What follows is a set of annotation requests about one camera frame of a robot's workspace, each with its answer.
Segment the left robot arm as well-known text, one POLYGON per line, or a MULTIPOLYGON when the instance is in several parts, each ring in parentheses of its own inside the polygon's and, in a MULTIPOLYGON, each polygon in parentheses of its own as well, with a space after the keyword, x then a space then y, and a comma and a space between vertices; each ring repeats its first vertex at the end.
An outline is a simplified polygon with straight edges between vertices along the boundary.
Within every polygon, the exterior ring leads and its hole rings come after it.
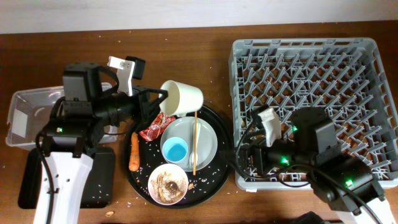
POLYGON ((34 223, 76 223, 105 126, 118 126, 132 117, 148 121, 168 97, 167 91, 153 88, 140 88, 133 96, 120 92, 118 85, 103 90, 102 73, 119 80, 110 68, 97 63, 65 67, 64 96, 35 137, 42 176, 34 223))

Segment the light blue cup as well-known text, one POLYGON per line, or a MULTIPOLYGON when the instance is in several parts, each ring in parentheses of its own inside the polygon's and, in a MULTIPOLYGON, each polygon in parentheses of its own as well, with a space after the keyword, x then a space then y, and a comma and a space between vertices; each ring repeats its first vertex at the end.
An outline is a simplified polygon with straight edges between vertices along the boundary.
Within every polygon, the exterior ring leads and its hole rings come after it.
POLYGON ((179 137, 168 138, 162 146, 162 154, 168 163, 181 164, 188 157, 187 143, 179 137))

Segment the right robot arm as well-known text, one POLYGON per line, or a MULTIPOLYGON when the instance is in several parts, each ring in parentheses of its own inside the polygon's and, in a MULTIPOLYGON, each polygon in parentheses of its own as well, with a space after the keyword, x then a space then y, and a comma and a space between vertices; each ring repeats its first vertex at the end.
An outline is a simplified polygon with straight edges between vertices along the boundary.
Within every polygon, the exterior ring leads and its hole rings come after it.
POLYGON ((234 149, 232 167, 241 177, 267 180, 266 168, 279 179, 286 172, 301 172, 313 193, 343 223, 395 223, 391 206, 371 168, 343 154, 333 120, 322 108, 300 108, 292 113, 294 139, 282 139, 281 124, 268 106, 251 113, 234 149))

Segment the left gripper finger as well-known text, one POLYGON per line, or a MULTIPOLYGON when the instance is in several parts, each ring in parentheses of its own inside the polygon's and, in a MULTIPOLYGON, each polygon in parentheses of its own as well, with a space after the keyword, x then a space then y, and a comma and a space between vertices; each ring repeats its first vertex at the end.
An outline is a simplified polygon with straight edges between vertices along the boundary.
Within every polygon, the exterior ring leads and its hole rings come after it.
POLYGON ((158 99, 160 99, 160 100, 165 100, 168 97, 168 95, 169 95, 167 90, 162 90, 162 89, 148 88, 147 91, 149 93, 158 94, 158 99))
POLYGON ((161 99, 147 101, 146 123, 151 124, 151 122, 153 122, 153 120, 157 117, 157 115, 160 113, 160 104, 163 101, 164 100, 161 100, 161 99))

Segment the black rectangular tray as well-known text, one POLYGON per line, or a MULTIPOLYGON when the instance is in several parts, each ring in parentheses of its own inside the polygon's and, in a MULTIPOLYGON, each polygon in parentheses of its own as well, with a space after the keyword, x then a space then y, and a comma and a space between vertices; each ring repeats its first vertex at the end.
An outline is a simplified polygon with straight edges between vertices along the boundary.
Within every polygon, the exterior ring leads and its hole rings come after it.
MULTIPOLYGON (((104 208, 113 197, 113 179, 116 156, 110 147, 99 147, 93 167, 87 178, 81 208, 104 208)), ((33 149, 27 157, 24 177, 18 197, 22 209, 35 209, 40 192, 42 168, 37 152, 33 149)))

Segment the wooden chopstick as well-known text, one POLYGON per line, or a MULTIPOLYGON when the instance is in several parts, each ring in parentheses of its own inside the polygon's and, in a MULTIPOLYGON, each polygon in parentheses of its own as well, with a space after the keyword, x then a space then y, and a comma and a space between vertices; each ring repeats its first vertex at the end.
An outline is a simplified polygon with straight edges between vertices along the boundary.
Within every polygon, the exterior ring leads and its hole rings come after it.
POLYGON ((194 143, 193 143, 193 175, 196 175, 196 164, 197 164, 197 111, 195 112, 195 124, 194 124, 194 143))

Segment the white plastic fork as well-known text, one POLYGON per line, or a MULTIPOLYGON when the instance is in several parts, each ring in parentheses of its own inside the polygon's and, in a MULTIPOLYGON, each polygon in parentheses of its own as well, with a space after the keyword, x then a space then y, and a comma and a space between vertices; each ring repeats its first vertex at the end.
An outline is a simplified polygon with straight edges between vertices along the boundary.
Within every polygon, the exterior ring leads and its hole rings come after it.
MULTIPOLYGON (((201 128, 201 124, 200 123, 197 123, 197 142, 198 142, 198 138, 199 138, 199 135, 200 135, 200 128, 201 128)), ((193 169, 193 149, 192 149, 192 152, 191 152, 191 154, 190 154, 190 159, 189 159, 189 168, 190 169, 193 169)))

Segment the grey round plate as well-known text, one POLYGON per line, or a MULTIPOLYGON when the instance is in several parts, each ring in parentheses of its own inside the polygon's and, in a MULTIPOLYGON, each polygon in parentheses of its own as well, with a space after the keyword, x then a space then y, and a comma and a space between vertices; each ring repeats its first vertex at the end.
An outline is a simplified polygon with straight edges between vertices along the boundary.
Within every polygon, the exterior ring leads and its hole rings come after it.
MULTIPOLYGON (((213 160, 217 151, 218 140, 214 129, 206 121, 197 118, 197 123, 201 124, 201 128, 197 142, 198 161, 196 164, 196 170, 200 170, 206 167, 213 160)), ((162 134, 160 141, 160 148, 162 152, 162 146, 168 138, 179 137, 185 140, 188 146, 188 157, 185 162, 181 164, 176 164, 181 167, 185 172, 193 171, 193 169, 189 168, 189 159, 193 149, 194 124, 195 118, 191 116, 176 119, 174 122, 167 126, 162 134)))

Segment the clear plastic bin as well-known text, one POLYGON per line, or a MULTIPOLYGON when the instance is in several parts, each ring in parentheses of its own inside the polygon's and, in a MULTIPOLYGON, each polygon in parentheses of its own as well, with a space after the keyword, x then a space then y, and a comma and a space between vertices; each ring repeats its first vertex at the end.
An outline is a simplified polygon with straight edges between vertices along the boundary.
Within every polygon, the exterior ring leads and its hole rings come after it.
POLYGON ((36 134, 48 123, 54 104, 63 96, 62 86, 15 92, 7 117, 6 144, 27 151, 34 149, 36 134))

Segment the orange carrot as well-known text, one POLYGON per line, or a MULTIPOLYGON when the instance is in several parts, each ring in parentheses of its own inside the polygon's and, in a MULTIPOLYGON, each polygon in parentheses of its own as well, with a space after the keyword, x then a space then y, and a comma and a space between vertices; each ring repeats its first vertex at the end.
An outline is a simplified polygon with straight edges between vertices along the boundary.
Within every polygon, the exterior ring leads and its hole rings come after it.
POLYGON ((131 154, 129 158, 129 170, 136 172, 140 168, 140 157, 139 157, 139 139, 136 133, 131 135, 131 154))

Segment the nut shell on table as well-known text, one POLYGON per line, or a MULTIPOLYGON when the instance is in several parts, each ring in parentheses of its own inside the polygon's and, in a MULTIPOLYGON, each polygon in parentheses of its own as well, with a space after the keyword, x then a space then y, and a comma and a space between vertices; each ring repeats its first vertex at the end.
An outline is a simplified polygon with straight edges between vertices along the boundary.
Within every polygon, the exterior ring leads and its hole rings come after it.
POLYGON ((107 217, 111 217, 111 216, 114 215, 114 212, 113 212, 113 211, 110 211, 110 212, 107 212, 105 215, 106 215, 107 217))

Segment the red snack wrapper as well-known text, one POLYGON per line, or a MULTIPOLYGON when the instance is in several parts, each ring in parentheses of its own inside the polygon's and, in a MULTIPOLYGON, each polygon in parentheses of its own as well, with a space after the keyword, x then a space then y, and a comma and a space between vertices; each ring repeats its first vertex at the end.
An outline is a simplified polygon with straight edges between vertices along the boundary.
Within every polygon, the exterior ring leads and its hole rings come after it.
POLYGON ((160 112, 150 126, 145 130, 140 131, 139 134, 147 142, 153 141, 157 139, 165 131, 167 126, 175 120, 175 116, 167 116, 163 112, 160 112))

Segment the round black serving tray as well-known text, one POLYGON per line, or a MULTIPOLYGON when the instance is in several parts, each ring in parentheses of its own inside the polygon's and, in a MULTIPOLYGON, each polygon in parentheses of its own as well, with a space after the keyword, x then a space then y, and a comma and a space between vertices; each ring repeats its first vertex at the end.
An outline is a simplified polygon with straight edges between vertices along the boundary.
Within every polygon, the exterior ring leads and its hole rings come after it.
MULTIPOLYGON (((216 154, 208 165, 197 170, 196 175, 193 175, 191 171, 187 172, 193 189, 189 190, 181 201, 171 205, 170 208, 189 208, 212 198, 224 186, 231 171, 226 161, 220 157, 220 151, 226 151, 233 147, 233 138, 224 120, 207 105, 202 106, 198 112, 198 118, 206 121, 214 129, 217 139, 216 154)), ((139 138, 140 169, 136 172, 129 170, 131 134, 135 130, 140 131, 144 128, 145 126, 134 123, 127 132, 122 146, 123 169, 133 189, 148 202, 160 206, 160 203, 156 202, 149 192, 149 188, 152 186, 149 180, 151 173, 158 166, 167 163, 160 151, 160 138, 152 142, 139 138)))

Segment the white paper cup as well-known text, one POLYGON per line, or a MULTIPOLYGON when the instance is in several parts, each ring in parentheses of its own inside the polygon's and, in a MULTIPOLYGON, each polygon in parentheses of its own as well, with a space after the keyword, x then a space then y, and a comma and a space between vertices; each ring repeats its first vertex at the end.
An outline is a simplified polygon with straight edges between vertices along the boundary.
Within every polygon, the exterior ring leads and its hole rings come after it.
POLYGON ((162 84, 168 96, 161 102, 160 111, 167 116, 184 117, 188 113, 198 111, 204 103, 202 91, 191 85, 167 80, 162 84))

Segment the grey plastic dishwasher rack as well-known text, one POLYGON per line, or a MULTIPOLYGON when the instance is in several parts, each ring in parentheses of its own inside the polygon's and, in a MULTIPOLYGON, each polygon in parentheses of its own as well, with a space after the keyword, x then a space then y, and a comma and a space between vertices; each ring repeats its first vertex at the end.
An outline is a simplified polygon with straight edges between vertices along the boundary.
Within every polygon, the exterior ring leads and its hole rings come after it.
POLYGON ((275 110, 289 139, 292 113, 321 107, 342 151, 367 164, 385 189, 397 186, 397 109, 373 39, 241 39, 228 66, 235 141, 259 106, 275 110))

